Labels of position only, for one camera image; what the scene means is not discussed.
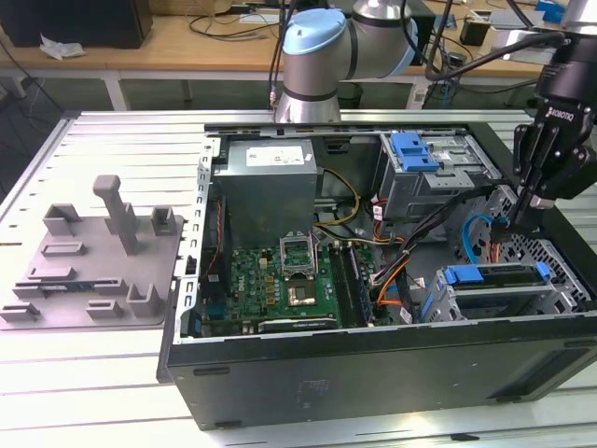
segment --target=metal frame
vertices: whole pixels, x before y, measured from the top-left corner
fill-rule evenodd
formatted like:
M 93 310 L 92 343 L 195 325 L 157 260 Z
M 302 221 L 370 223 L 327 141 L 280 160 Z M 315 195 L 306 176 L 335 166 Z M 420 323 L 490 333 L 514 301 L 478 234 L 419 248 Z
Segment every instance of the metal frame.
M 228 70 L 121 70 L 121 69 L 71 69 L 71 68 L 27 68 L 32 77 L 101 79 L 110 96 L 112 107 L 116 111 L 131 110 L 129 100 L 122 89 L 122 79 L 178 79 L 185 101 L 192 100 L 190 80 L 226 80 L 226 81 L 266 81 L 268 72 L 228 71 Z M 0 77 L 16 79 L 18 84 L 22 71 L 18 68 L 0 68 Z M 532 77 L 463 77 L 461 83 L 478 86 L 507 86 L 523 82 Z M 351 79 L 350 82 L 388 82 L 411 84 L 407 109 L 423 108 L 424 98 L 431 82 L 424 75 L 399 75 L 393 77 Z

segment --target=blue cable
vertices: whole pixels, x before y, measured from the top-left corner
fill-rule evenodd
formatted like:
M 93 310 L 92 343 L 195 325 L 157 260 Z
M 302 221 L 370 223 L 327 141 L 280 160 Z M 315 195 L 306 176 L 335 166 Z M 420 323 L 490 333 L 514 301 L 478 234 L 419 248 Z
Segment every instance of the blue cable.
M 470 225 L 473 223 L 475 219 L 483 219 L 485 222 L 492 224 L 493 220 L 490 217 L 485 215 L 473 215 L 468 219 L 468 221 L 463 226 L 463 247 L 465 248 L 466 255 L 472 264 L 477 264 L 477 256 L 473 252 L 473 247 L 470 244 L 470 237 L 468 236 Z

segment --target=wire bundle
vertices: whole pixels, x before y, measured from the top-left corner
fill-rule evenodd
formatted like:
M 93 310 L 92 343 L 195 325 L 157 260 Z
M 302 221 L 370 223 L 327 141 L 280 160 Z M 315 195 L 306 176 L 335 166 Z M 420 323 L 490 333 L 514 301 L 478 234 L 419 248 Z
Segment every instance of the wire bundle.
M 219 254 L 220 247 L 222 246 L 222 202 L 221 201 L 219 201 L 217 203 L 217 223 L 216 223 L 216 228 L 217 228 L 217 246 L 215 247 L 215 253 L 214 253 L 214 256 L 212 257 L 212 260 L 209 262 L 209 267 L 207 268 L 207 271 L 205 271 L 205 273 L 203 273 L 203 275 L 201 276 L 201 278 L 206 278 L 207 275 L 214 268 L 215 261 L 217 260 L 217 254 Z
M 419 224 L 417 224 L 410 234 L 404 239 L 404 242 L 398 250 L 398 257 L 396 260 L 374 275 L 372 279 L 373 285 L 382 285 L 377 303 L 379 305 L 383 305 L 385 302 L 387 302 L 384 298 L 385 292 L 396 276 L 406 267 L 410 260 L 410 254 L 417 246 L 419 241 L 427 236 L 432 229 L 444 222 L 459 204 L 481 196 L 489 196 L 489 194 L 491 194 L 498 185 L 504 183 L 506 182 L 495 182 L 457 194 L 446 203 L 442 204 L 434 213 L 421 219 Z

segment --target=black cable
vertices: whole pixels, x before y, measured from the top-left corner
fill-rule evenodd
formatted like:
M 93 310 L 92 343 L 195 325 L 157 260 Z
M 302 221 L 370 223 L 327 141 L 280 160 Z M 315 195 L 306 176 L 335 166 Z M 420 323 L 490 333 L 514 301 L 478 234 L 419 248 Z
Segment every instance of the black cable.
M 429 66 L 430 64 L 429 64 L 429 61 L 427 60 L 427 57 L 423 54 L 422 51 L 419 50 L 419 47 L 417 47 L 415 45 L 414 41 L 410 37 L 409 31 L 407 30 L 408 24 L 407 24 L 407 19 L 405 17 L 406 16 L 406 8 L 407 8 L 407 0 L 402 0 L 402 2 L 400 3 L 400 28 L 402 28 L 402 34 L 404 34 L 404 38 L 407 39 L 407 42 L 409 43 L 409 46 L 414 51 L 414 54 L 417 55 L 417 57 L 421 60 L 422 63 L 424 63 L 426 66 Z M 437 69 L 433 64 L 433 59 L 431 59 L 431 67 L 435 72 L 439 73 L 439 69 Z
M 455 196 L 452 196 L 447 202 L 442 204 L 435 212 L 427 215 L 419 221 L 419 224 L 410 232 L 410 234 L 404 239 L 404 242 L 400 246 L 398 258 L 390 265 L 383 268 L 377 275 L 375 280 L 380 281 L 387 273 L 392 273 L 398 266 L 400 266 L 408 257 L 410 253 L 416 247 L 417 243 L 422 240 L 432 229 L 437 227 L 439 224 L 444 222 L 453 212 L 453 210 L 461 203 L 465 203 L 471 199 L 475 199 L 481 196 L 488 196 L 491 194 L 499 185 L 507 184 L 505 180 L 494 181 L 489 185 L 477 187 L 476 189 L 470 189 L 463 191 Z
M 516 14 L 516 16 L 521 20 L 521 22 L 524 24 L 524 26 L 526 27 L 527 30 L 532 30 L 533 29 L 533 23 L 531 22 L 531 20 L 526 17 L 524 15 L 524 13 L 522 12 L 522 10 L 519 8 L 519 6 L 516 4 L 516 2 L 514 0 L 506 0 L 506 2 L 509 4 L 509 6 L 512 8 L 512 10 L 514 11 L 514 14 Z
M 273 49 L 273 56 L 271 57 L 271 64 L 270 64 L 270 72 L 268 73 L 268 96 L 271 94 L 271 86 L 272 86 L 272 80 L 273 80 L 273 70 L 274 68 L 276 68 L 276 60 L 279 56 L 279 49 L 280 49 L 280 45 L 281 45 L 281 36 L 284 33 L 284 22 L 285 22 L 285 14 L 284 14 L 284 8 L 285 8 L 285 1 L 281 0 L 280 2 L 280 16 L 278 19 L 278 38 L 276 39 L 276 45 Z M 271 107 L 270 101 L 268 100 L 268 108 Z
M 295 10 L 297 9 L 298 4 L 299 4 L 299 0 L 292 0 L 290 2 L 290 5 L 288 6 L 288 12 L 285 16 L 285 20 L 284 20 L 284 23 L 281 28 L 281 32 L 278 36 L 278 42 L 280 45 L 278 47 L 276 69 L 274 72 L 273 84 L 270 87 L 270 91 L 271 91 L 272 87 L 275 88 L 275 86 L 278 84 L 278 74 L 280 73 L 280 61 L 282 60 L 282 52 L 284 49 L 284 41 L 286 39 L 286 32 L 288 31 L 288 23 L 290 23 L 290 20 L 292 19 L 292 15 L 294 14 Z
M 501 5 L 496 5 L 495 3 L 492 3 L 489 0 L 485 0 L 485 3 L 488 4 L 490 7 L 496 7 L 497 9 L 505 9 Z
M 0 39 L 0 47 L 2 47 L 2 49 L 4 50 L 4 53 L 7 54 L 8 58 L 12 61 L 12 63 L 15 64 L 15 66 L 21 70 L 23 72 L 23 74 L 28 77 L 29 79 L 32 80 L 32 82 L 34 82 L 34 84 L 42 91 L 44 92 L 44 95 L 46 95 L 46 97 L 49 99 L 49 101 L 56 106 L 56 108 L 58 110 L 62 112 L 64 112 L 64 109 L 51 97 L 49 96 L 49 93 L 46 92 L 46 90 L 43 88 L 43 86 L 37 82 L 37 79 L 35 79 L 34 77 L 32 77 L 31 75 L 29 75 L 29 72 L 27 72 L 27 70 L 25 70 L 25 68 L 12 56 L 12 54 L 10 54 L 10 51 L 8 51 L 7 46 L 4 44 L 4 42 L 2 41 L 2 39 Z
M 458 47 L 460 47 L 461 49 L 463 49 L 464 51 L 466 51 L 466 54 L 468 54 L 468 56 L 470 56 L 470 60 L 471 61 L 475 60 L 475 56 L 473 56 L 473 53 L 471 52 L 471 50 L 468 49 L 467 47 L 465 47 L 460 42 L 458 42 L 456 39 L 452 39 L 450 37 L 446 37 L 445 35 L 443 35 L 441 38 L 445 39 L 445 40 L 449 40 L 450 42 L 452 42 L 452 44 L 456 44 Z
M 251 28 L 250 30 L 243 30 L 243 31 L 237 31 L 236 33 L 228 33 L 226 35 L 215 35 L 212 33 L 206 33 L 202 30 L 198 30 L 197 28 L 193 28 L 193 25 L 197 22 L 200 21 L 201 19 L 205 19 L 208 16 L 199 16 L 196 17 L 195 19 L 193 19 L 189 24 L 188 24 L 188 29 L 190 31 L 192 31 L 193 33 L 197 33 L 198 35 L 204 35 L 206 37 L 211 37 L 213 39 L 227 39 L 229 37 L 235 37 L 235 36 L 243 36 L 246 35 L 248 33 L 253 33 L 254 31 L 259 31 L 259 30 L 264 30 L 266 28 L 270 28 L 271 26 L 274 25 L 274 23 L 270 23 L 267 25 L 262 25 L 262 26 L 258 26 L 256 28 Z
M 493 95 L 496 93 L 504 93 L 505 91 L 513 91 L 513 90 L 519 89 L 521 87 L 533 86 L 534 84 L 537 83 L 537 81 L 538 81 L 538 79 L 529 79 L 527 81 L 522 81 L 522 82 L 519 82 L 518 84 L 512 84 L 511 86 L 506 86 L 502 89 L 495 89 L 493 91 L 478 91 L 476 89 L 471 89 L 462 84 L 459 86 L 459 89 L 462 89 L 463 91 L 472 91 L 473 93 L 485 93 L 487 95 Z
M 453 0 L 446 0 L 446 7 L 444 7 L 443 15 L 441 16 L 441 20 L 439 21 L 439 26 L 437 27 L 436 35 L 437 39 L 435 39 L 433 45 L 431 46 L 431 51 L 429 53 L 429 61 L 433 61 L 436 57 L 437 47 L 439 47 L 439 39 L 441 38 L 444 29 L 446 27 L 446 22 L 448 21 L 448 17 L 450 16 L 451 4 Z M 520 42 L 516 42 L 512 45 L 508 45 L 507 47 L 503 47 L 496 51 L 493 51 L 485 56 L 481 56 L 480 58 L 476 59 L 475 61 L 471 61 L 470 63 L 466 63 L 462 67 L 458 67 L 452 70 L 449 73 L 441 73 L 435 74 L 433 73 L 433 67 L 429 64 L 425 67 L 425 77 L 431 81 L 443 81 L 450 79 L 452 77 L 458 77 L 463 75 L 466 72 L 474 70 L 481 65 L 489 63 L 491 61 L 495 61 L 496 59 L 501 58 L 502 56 L 513 53 L 514 51 L 518 51 L 520 49 L 526 49 L 531 47 L 532 45 L 536 44 L 547 44 L 551 43 L 555 45 L 556 43 L 562 44 L 565 39 L 563 33 L 560 32 L 548 32 L 542 33 L 538 35 L 528 35 Z

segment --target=electronic device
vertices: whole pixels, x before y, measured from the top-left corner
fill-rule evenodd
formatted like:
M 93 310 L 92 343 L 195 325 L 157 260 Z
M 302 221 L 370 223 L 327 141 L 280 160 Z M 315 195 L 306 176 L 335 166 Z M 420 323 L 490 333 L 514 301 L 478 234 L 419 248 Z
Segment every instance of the electronic device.
M 524 28 L 524 23 L 519 19 L 513 11 L 494 10 L 494 9 L 474 9 L 473 13 L 488 21 L 496 30 L 516 30 Z M 524 10 L 524 15 L 533 26 L 543 25 L 543 16 L 545 11 L 530 11 Z
M 597 255 L 555 208 L 495 241 L 489 126 L 204 126 L 160 354 L 200 429 L 534 400 L 595 359 Z
M 485 41 L 485 36 L 492 26 L 488 21 L 476 21 L 473 18 L 465 18 L 463 31 L 460 33 L 460 42 L 463 45 L 480 47 Z
M 153 19 L 148 0 L 6 0 L 0 22 L 15 47 L 37 47 L 43 35 L 83 47 L 138 49 Z

